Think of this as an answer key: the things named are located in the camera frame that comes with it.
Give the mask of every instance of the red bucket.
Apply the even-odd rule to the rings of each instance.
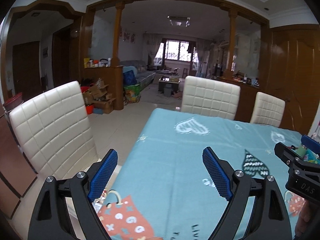
[[[20,105],[22,103],[22,92],[18,93],[17,95],[15,95],[12,98],[9,98],[4,104],[4,108],[7,112],[9,112],[10,110],[14,109],[15,107],[17,107],[18,105]]]
[[[90,106],[86,106],[85,109],[87,110],[87,114],[92,114],[93,113],[93,109],[94,109],[94,105],[90,105]]]

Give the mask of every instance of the curtain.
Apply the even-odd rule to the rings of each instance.
[[[161,34],[154,34],[154,33],[145,33],[143,35],[144,42],[148,51],[148,55],[151,57],[152,62],[151,65],[153,65],[153,60],[155,59],[157,52],[159,50],[161,41],[162,41],[162,35]]]
[[[204,40],[204,39],[196,40],[196,51],[198,53],[198,61],[199,61],[199,65],[198,65],[199,67],[198,67],[196,76],[199,76],[201,73],[201,65],[204,60],[204,52],[206,50],[210,50],[210,44],[211,44],[211,41],[209,40]]]

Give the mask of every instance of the ceiling light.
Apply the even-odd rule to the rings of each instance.
[[[172,26],[185,26],[188,27],[190,25],[190,18],[186,17],[175,17],[175,16],[168,16],[168,19]]]

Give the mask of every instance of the doorway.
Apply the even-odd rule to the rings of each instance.
[[[12,73],[15,92],[22,92],[24,101],[41,94],[39,41],[12,47]]]
[[[70,26],[62,28],[52,37],[52,75],[54,87],[71,81],[70,78]]]

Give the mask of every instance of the tufted leather chair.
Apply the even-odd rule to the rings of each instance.
[[[41,177],[71,178],[99,159],[77,81],[26,101],[10,112],[10,121]]]
[[[187,76],[181,112],[233,120],[238,108],[239,96],[240,87],[237,85]]]
[[[271,95],[258,92],[250,123],[268,124],[279,127],[285,102]]]

